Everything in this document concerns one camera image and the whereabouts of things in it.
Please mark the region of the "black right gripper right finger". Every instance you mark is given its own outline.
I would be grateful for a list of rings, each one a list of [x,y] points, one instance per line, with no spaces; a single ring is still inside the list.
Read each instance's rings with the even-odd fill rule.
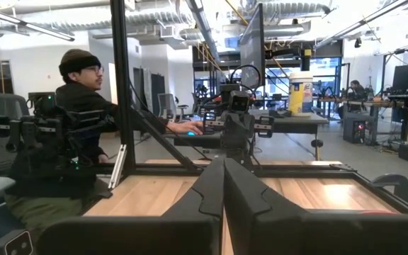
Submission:
[[[312,212],[224,161],[225,213],[235,254],[408,254],[408,214]]]

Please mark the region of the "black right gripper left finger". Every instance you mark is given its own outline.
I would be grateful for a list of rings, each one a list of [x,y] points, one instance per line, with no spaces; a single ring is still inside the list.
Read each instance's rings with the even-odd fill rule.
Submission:
[[[160,216],[72,217],[48,227],[38,254],[220,254],[224,162],[205,168]]]

